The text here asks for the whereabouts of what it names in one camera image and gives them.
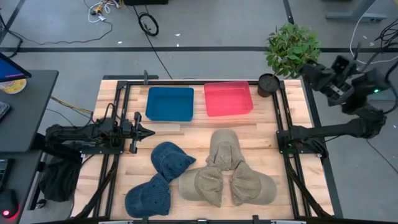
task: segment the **computer screen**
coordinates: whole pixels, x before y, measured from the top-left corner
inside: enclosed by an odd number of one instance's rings
[[[6,56],[0,54],[0,82],[29,78],[30,74]]]

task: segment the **tangled cables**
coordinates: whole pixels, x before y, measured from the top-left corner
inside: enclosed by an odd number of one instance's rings
[[[381,31],[380,36],[374,39],[375,41],[380,40],[380,49],[382,49],[383,46],[391,44],[391,42],[398,37],[398,27],[395,26],[398,26],[398,19],[386,26],[386,28]]]

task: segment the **hat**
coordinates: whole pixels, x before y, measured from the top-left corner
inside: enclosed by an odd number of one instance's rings
[[[245,162],[241,162],[232,175],[231,192],[235,205],[266,205],[274,201],[277,190],[272,178],[250,169]]]
[[[156,174],[149,182],[131,189],[124,200],[127,213],[134,218],[168,215],[170,210],[169,183]]]
[[[208,201],[221,206],[223,175],[217,167],[188,170],[179,178],[180,195],[187,200]]]
[[[196,159],[186,155],[182,149],[171,142],[160,143],[152,151],[150,159],[156,171],[168,182],[179,177]]]
[[[206,161],[209,166],[218,166],[221,170],[235,170],[240,162],[245,161],[234,131],[219,129],[213,133]]]

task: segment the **black desk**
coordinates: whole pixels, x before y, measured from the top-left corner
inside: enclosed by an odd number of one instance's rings
[[[0,122],[0,147],[26,149],[26,152],[0,153],[0,158],[14,159],[6,189],[14,189],[19,202],[15,218],[0,223],[18,223],[42,157],[42,151],[32,147],[51,92],[58,77],[56,70],[31,70],[25,89],[15,95],[0,91],[0,101],[12,106],[12,111]]]

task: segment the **gray floor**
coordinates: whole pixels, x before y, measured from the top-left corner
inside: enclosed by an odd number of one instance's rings
[[[96,1],[87,0],[88,4]],[[318,33],[322,47],[348,47],[355,23],[326,21],[326,11],[349,10],[360,1],[290,0],[295,22],[310,26]],[[11,16],[17,1],[0,1],[5,20]],[[166,6],[148,6],[158,20],[160,34],[151,38],[156,47],[265,46],[268,33],[287,22],[282,1],[275,0],[170,0]],[[389,16],[378,24],[360,24],[355,42],[364,47],[397,17],[393,0],[377,1],[370,12]],[[87,44],[39,46],[24,42],[23,47],[148,47],[137,19],[126,8],[111,8],[105,15],[113,23],[113,32],[104,39]],[[26,0],[11,30],[38,42],[55,40],[86,40],[99,37],[109,29],[107,24],[90,24],[83,1]],[[6,36],[1,47],[12,47],[16,41]],[[336,53],[324,53],[320,62],[330,66]],[[262,52],[159,52],[159,56],[174,78],[257,78],[271,72]],[[361,54],[366,60],[371,54]],[[384,54],[389,59],[397,54]],[[103,75],[139,75],[146,69],[150,74],[168,78],[153,52],[52,52],[23,53],[14,60],[26,69],[56,69],[60,71],[53,95],[74,105],[92,110]],[[386,71],[391,63],[377,67]],[[398,71],[392,74],[398,86]],[[329,108],[323,95],[315,93],[323,125],[343,123],[351,119],[342,115],[339,107]],[[390,100],[384,92],[374,98]],[[388,108],[391,101],[372,101]],[[75,125],[86,118],[50,102]],[[67,125],[59,115],[46,112],[40,132],[53,124]],[[389,114],[381,134],[370,142],[398,168],[398,111]],[[345,218],[398,221],[398,175],[363,139],[340,137],[328,143],[333,172]],[[24,212],[21,223],[60,220],[69,214],[71,202],[53,203],[41,210]]]

